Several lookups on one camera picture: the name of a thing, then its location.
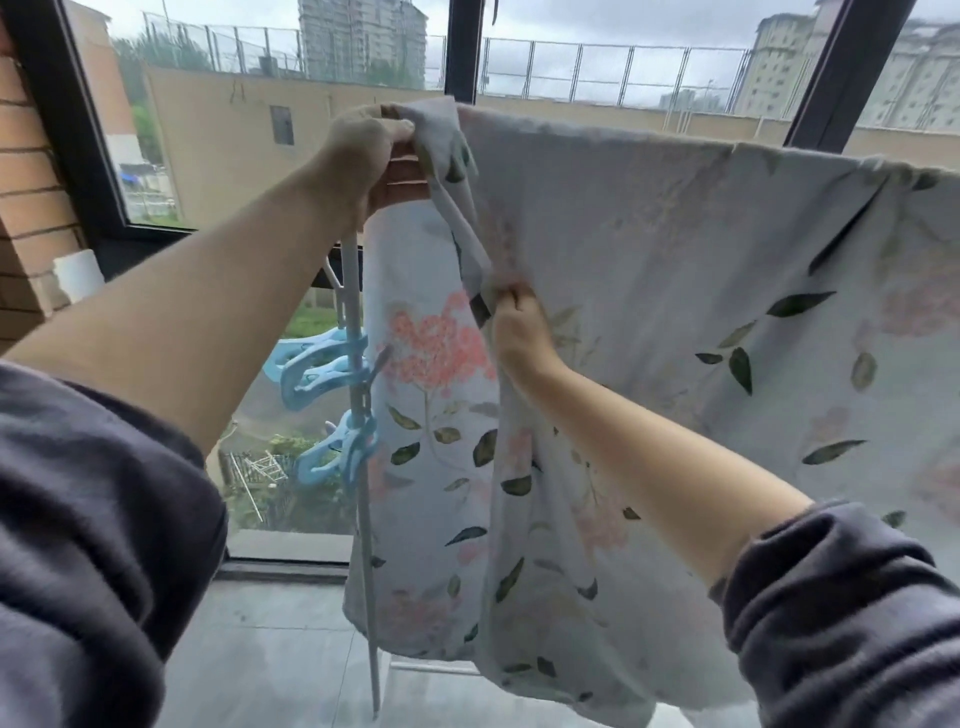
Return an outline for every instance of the clothes drying rack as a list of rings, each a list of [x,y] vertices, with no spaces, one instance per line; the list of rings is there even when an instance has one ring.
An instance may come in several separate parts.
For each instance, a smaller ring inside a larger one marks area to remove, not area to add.
[[[396,660],[386,652],[384,659],[380,659],[373,595],[373,536],[367,462],[378,441],[371,386],[392,352],[389,347],[384,349],[372,366],[364,355],[369,342],[361,326],[360,258],[355,234],[341,241],[341,264],[343,281],[337,278],[329,260],[324,262],[324,273],[333,287],[337,327],[317,336],[281,340],[263,369],[269,379],[279,384],[284,406],[294,411],[302,410],[327,392],[349,388],[349,410],[338,425],[326,423],[326,439],[297,458],[296,470],[301,486],[318,485],[339,475],[344,488],[356,493],[373,719],[377,720],[387,677],[392,670],[454,675],[480,673],[474,667]]]

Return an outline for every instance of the gray sleeve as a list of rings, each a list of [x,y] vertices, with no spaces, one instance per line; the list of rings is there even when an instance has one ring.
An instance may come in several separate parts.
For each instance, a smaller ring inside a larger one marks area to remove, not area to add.
[[[960,593],[861,505],[765,534],[711,595],[765,726],[960,725]]]
[[[182,434],[0,363],[0,725],[151,725],[226,535]]]

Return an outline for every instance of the overcast sky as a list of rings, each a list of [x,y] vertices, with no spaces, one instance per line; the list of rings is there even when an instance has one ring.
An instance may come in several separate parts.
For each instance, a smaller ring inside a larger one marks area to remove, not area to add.
[[[162,0],[82,0],[113,18],[117,35],[143,27],[142,12],[163,13]],[[414,0],[429,17],[427,32],[446,32],[444,0]],[[500,0],[485,35],[593,43],[750,46],[756,24],[776,12],[813,11],[814,0]],[[214,25],[297,27],[297,0],[167,0],[174,20]],[[960,19],[960,0],[918,0],[915,16]]]
[[[163,0],[80,0],[109,15],[114,36],[135,36],[144,28],[143,13],[163,16]],[[447,0],[413,0],[429,18],[427,33],[446,33]],[[815,0],[500,0],[496,25],[491,26],[492,0],[487,0],[484,36],[566,43],[622,45],[585,50],[577,98],[615,103],[627,60],[625,46],[710,46],[749,48],[760,20],[778,12],[813,13]],[[166,0],[172,21],[215,26],[269,26],[296,29],[297,0]],[[914,17],[960,20],[960,0],[918,0]],[[222,33],[232,35],[232,31]],[[204,45],[203,32],[194,37]],[[263,33],[241,31],[241,39],[263,45]],[[296,36],[271,34],[274,52],[296,55]],[[440,79],[443,42],[427,44],[427,84]],[[490,46],[488,84],[495,94],[518,94],[529,56],[529,45],[507,40]],[[656,105],[674,87],[681,48],[643,48],[634,56],[624,102]],[[575,46],[538,43],[531,96],[565,98],[569,93]],[[715,93],[726,103],[741,59],[740,50],[695,50],[684,72],[684,88],[698,95]]]

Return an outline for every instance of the hand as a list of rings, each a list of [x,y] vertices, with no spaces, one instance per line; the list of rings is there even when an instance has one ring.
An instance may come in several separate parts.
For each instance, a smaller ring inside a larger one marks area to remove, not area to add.
[[[379,209],[429,199],[413,134],[413,122],[400,120],[389,104],[351,109],[333,120],[324,146],[304,169],[322,194],[348,211],[343,234],[362,231]]]
[[[500,294],[493,314],[493,349],[497,361],[521,390],[538,376],[564,363],[553,346],[553,334],[540,302],[526,284]]]

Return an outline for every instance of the green tree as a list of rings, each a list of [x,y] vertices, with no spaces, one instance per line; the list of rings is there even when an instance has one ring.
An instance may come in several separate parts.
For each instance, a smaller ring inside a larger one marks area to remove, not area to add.
[[[151,164],[163,163],[163,151],[160,149],[160,140],[156,135],[156,121],[150,110],[144,104],[132,104],[133,125],[136,127],[136,138],[140,142],[140,151]]]
[[[115,38],[113,52],[116,53],[120,77],[131,104],[145,104],[147,101],[143,64],[185,71],[213,70],[210,57],[204,49],[187,37],[141,33],[133,39]]]

